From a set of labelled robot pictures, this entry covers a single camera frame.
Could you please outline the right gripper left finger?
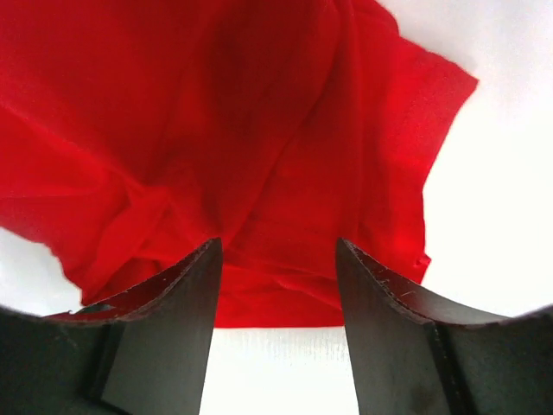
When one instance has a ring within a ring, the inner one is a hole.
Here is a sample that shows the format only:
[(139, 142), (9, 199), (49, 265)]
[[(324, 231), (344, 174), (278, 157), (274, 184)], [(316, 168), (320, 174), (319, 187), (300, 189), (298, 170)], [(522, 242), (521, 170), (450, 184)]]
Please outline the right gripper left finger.
[(2, 413), (198, 413), (221, 271), (210, 239), (77, 313), (2, 309)]

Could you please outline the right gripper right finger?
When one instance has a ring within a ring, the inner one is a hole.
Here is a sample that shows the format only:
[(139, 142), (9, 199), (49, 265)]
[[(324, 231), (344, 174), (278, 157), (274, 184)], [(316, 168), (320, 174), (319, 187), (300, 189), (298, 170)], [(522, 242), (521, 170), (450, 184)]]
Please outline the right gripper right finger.
[(335, 260), (360, 413), (551, 413), (551, 307), (518, 317), (477, 310), (345, 239)]

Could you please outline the bright red kungfu t-shirt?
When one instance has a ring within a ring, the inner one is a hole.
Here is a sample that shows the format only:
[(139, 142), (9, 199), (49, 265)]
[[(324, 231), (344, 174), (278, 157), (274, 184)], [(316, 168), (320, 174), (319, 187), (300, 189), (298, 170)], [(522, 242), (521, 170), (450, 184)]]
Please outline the bright red kungfu t-shirt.
[(218, 327), (340, 326), (338, 238), (423, 280), (476, 86), (374, 1), (4, 1), (1, 225), (84, 304), (221, 238)]

